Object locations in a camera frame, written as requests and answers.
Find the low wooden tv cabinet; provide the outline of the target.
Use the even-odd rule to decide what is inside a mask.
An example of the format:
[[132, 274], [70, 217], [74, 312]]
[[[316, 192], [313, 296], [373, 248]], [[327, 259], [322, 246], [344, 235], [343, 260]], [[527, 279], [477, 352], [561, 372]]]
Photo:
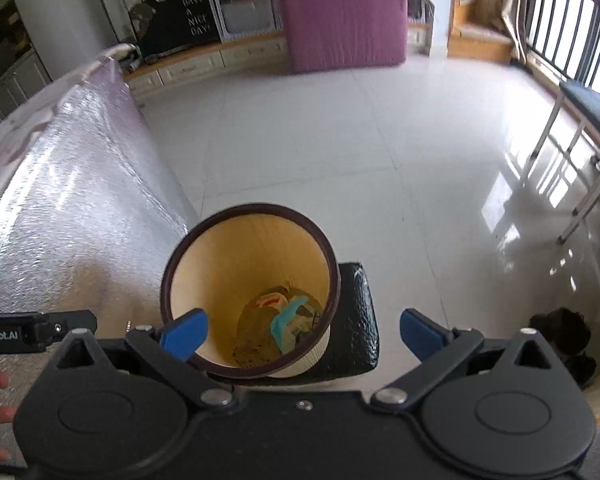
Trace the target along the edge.
[[282, 32], [209, 44], [142, 64], [124, 76], [126, 88], [137, 101], [181, 84], [242, 72], [289, 74], [287, 43]]

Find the clear plastic bottle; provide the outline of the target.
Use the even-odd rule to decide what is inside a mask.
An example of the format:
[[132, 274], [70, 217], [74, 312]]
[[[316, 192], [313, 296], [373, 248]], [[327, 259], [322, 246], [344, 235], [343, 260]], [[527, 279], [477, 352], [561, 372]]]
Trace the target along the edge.
[[306, 307], [314, 313], [312, 332], [309, 336], [313, 335], [324, 312], [323, 306], [313, 296], [301, 289], [289, 286], [278, 286], [267, 290], [253, 298], [242, 309], [233, 351], [233, 358], [238, 366], [242, 368], [261, 367], [272, 364], [288, 354], [283, 354], [278, 350], [270, 332], [270, 324], [272, 319], [288, 306], [294, 296], [309, 298]]

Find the pink folded mattress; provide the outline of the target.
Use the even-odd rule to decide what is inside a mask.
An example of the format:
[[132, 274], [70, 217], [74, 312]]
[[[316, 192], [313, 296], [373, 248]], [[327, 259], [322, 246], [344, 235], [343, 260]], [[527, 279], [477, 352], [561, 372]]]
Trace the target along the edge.
[[279, 1], [298, 74], [405, 62], [407, 0]]

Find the blue seat white chair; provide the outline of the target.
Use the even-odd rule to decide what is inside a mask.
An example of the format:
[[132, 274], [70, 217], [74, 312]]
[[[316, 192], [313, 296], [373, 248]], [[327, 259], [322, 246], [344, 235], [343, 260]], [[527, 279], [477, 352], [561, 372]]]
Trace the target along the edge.
[[[576, 112], [578, 123], [569, 143], [564, 145], [554, 136], [553, 127], [560, 112], [569, 107]], [[557, 237], [557, 243], [562, 245], [600, 203], [600, 93], [573, 79], [564, 80], [559, 84], [550, 116], [522, 166], [521, 182], [528, 180], [547, 143], [554, 146], [562, 162], [572, 168], [577, 178], [586, 187], [585, 196], [571, 211], [570, 223]], [[591, 151], [588, 163], [592, 166], [592, 170], [589, 172], [584, 171], [573, 158], [573, 151], [580, 143], [585, 144]]]

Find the black balcony railing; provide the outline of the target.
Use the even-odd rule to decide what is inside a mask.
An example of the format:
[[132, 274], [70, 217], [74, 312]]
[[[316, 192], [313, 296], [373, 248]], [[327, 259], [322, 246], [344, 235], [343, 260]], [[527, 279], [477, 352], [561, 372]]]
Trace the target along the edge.
[[556, 76], [600, 93], [600, 0], [527, 0], [526, 34]]

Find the wooden round trash bin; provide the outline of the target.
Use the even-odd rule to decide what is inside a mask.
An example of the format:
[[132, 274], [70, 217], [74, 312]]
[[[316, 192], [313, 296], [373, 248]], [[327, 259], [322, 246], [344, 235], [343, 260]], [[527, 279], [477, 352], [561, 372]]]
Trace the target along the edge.
[[[305, 341], [278, 360], [243, 367], [233, 356], [239, 318], [252, 300], [288, 290], [322, 312]], [[340, 299], [332, 245], [308, 217], [274, 204], [245, 204], [200, 222], [174, 250], [160, 290], [163, 322], [194, 309], [208, 318], [208, 335], [189, 358], [197, 370], [236, 382], [297, 378], [325, 355]]]

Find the black letter board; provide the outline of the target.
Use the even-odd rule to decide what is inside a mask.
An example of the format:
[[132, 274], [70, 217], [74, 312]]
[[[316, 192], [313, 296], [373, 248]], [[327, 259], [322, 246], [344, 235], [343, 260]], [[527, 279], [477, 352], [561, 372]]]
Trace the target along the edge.
[[220, 41], [209, 0], [143, 0], [129, 14], [137, 47], [148, 64]]

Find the blue white plastic bag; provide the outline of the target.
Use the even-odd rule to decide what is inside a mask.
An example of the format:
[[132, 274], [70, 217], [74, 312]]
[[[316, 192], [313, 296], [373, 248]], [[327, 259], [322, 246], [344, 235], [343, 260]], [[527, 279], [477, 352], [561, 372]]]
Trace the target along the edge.
[[312, 332], [314, 313], [306, 307], [308, 301], [307, 296], [294, 296], [272, 319], [270, 332], [283, 354], [294, 350]]

